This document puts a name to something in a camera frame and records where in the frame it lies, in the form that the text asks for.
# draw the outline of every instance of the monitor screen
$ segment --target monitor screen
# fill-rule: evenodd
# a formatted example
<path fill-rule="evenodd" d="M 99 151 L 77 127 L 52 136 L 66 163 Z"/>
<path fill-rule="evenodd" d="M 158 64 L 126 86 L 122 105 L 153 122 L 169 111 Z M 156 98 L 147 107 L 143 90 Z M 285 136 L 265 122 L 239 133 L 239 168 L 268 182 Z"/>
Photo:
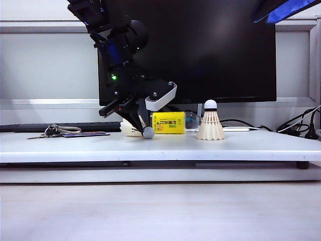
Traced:
<path fill-rule="evenodd" d="M 253 23 L 257 0 L 126 0 L 145 24 L 141 67 L 178 85 L 171 104 L 276 100 L 275 25 Z M 100 104 L 113 100 L 99 60 Z"/>

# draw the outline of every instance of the white desk surface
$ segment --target white desk surface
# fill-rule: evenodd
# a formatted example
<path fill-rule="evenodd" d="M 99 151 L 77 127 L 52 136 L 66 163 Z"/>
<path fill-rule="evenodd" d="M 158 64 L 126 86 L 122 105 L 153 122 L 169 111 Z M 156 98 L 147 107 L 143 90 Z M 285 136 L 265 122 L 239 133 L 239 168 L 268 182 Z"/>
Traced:
<path fill-rule="evenodd" d="M 229 132 L 222 141 L 200 141 L 195 133 L 155 135 L 151 140 L 122 133 L 85 138 L 26 140 L 39 133 L 1 133 L 1 163 L 214 160 L 321 161 L 321 142 L 267 131 Z"/>
<path fill-rule="evenodd" d="M 0 186 L 1 240 L 320 241 L 321 182 Z"/>

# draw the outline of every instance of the yellow package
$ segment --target yellow package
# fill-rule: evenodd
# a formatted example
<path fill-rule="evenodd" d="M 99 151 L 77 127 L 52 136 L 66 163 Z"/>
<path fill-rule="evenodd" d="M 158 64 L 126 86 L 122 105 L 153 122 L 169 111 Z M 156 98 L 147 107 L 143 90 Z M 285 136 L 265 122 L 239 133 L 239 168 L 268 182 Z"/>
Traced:
<path fill-rule="evenodd" d="M 154 112 L 152 114 L 152 126 L 155 134 L 184 134 L 184 112 Z"/>

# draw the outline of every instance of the gray sphere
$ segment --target gray sphere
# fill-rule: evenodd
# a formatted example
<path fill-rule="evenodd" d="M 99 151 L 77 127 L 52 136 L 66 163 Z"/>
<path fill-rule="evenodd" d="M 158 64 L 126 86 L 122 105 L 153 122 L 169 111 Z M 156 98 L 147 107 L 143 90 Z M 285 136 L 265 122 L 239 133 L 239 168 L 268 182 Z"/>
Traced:
<path fill-rule="evenodd" d="M 146 139 L 152 139 L 154 137 L 154 135 L 155 135 L 155 131 L 151 127 L 145 127 L 142 135 Z"/>

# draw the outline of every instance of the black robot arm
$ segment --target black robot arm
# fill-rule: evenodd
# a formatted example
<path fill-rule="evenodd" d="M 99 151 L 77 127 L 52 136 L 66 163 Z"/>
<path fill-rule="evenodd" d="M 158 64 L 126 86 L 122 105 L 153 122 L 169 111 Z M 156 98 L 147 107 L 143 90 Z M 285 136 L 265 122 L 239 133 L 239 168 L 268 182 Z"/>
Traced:
<path fill-rule="evenodd" d="M 147 29 L 140 21 L 130 19 L 122 0 L 69 0 L 69 3 L 68 9 L 86 25 L 95 42 L 106 72 L 104 84 L 114 96 L 114 101 L 99 114 L 108 116 L 116 112 L 143 134 L 137 102 L 143 98 L 145 109 L 157 111 L 174 98 L 177 87 L 135 63 L 133 55 L 147 45 Z M 103 37 L 101 33 L 106 30 L 110 32 Z"/>

